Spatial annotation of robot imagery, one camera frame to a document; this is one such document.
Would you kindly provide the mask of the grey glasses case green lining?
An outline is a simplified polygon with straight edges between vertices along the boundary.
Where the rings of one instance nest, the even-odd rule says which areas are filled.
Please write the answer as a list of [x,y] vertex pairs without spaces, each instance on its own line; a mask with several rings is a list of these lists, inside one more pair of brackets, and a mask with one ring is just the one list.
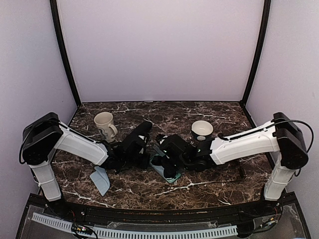
[[173,178],[166,178],[164,176],[164,168],[161,166],[161,165],[154,165],[153,164],[153,159],[156,158],[157,156],[165,156],[164,152],[161,151],[159,149],[159,147],[157,147],[156,145],[153,147],[154,150],[155,150],[155,154],[153,156],[150,157],[150,162],[149,162],[149,165],[168,183],[174,183],[175,181],[177,181],[180,177],[181,177],[181,174],[179,172],[176,172],[176,175],[175,177]]

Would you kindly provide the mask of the black glasses case cream lining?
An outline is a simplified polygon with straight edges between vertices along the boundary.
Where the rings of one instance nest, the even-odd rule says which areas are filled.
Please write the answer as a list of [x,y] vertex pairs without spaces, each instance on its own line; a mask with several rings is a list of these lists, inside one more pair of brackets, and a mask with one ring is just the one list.
[[150,134],[152,127],[153,124],[151,122],[143,121],[126,137],[126,139],[130,140],[131,142],[140,144],[141,139],[138,137],[138,135],[145,135],[146,133]]

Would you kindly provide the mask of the blue cleaning cloth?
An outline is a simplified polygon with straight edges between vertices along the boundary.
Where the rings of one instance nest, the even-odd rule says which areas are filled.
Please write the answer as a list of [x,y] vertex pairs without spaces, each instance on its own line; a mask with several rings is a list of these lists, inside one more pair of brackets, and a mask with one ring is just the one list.
[[110,189],[109,177],[104,168],[95,166],[94,169],[95,171],[90,175],[90,178],[93,181],[96,188],[98,189],[101,196],[104,197]]

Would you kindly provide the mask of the dark sunglasses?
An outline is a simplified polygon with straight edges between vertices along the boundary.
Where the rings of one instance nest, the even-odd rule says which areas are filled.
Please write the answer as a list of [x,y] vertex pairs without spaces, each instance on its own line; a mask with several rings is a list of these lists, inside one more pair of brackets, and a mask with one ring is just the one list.
[[235,168],[238,174],[235,178],[230,180],[223,180],[221,183],[239,183],[246,179],[245,170],[243,169],[239,159],[231,161],[230,163],[228,163],[228,166],[231,168]]

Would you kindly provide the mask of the black aviator sunglasses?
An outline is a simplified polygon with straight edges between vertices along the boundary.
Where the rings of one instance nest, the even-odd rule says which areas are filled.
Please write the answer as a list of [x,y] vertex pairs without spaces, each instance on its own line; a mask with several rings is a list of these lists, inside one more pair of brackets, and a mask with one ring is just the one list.
[[162,159],[163,157],[160,156],[160,155],[155,155],[151,160],[150,160],[150,163],[152,165],[155,165],[155,166],[162,166]]

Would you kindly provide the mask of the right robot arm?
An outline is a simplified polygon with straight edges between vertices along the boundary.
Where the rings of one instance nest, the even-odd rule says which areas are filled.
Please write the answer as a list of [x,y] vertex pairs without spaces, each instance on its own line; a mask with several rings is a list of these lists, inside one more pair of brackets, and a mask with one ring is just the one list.
[[265,216],[274,207],[293,177],[309,161],[303,132],[297,127],[298,120],[289,119],[278,112],[263,125],[242,133],[218,137],[199,142],[193,146],[177,134],[158,134],[156,141],[167,156],[168,168],[173,165],[202,172],[224,165],[235,159],[266,152],[278,152],[273,172],[265,184],[263,198],[255,204],[254,211]]

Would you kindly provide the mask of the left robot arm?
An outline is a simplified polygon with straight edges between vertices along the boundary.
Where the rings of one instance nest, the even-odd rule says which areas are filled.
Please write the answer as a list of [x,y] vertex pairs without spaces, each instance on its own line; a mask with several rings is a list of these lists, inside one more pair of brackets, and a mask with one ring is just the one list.
[[108,143],[95,141],[62,123],[56,113],[48,113],[28,125],[22,134],[19,150],[20,164],[26,163],[35,176],[51,209],[59,217],[70,213],[70,205],[62,200],[63,193],[51,168],[49,155],[62,150],[93,163],[95,172],[90,176],[99,193],[105,196],[110,189],[106,171],[120,172],[128,164],[147,168],[150,156],[146,152],[153,125],[149,121],[139,124],[123,141]]

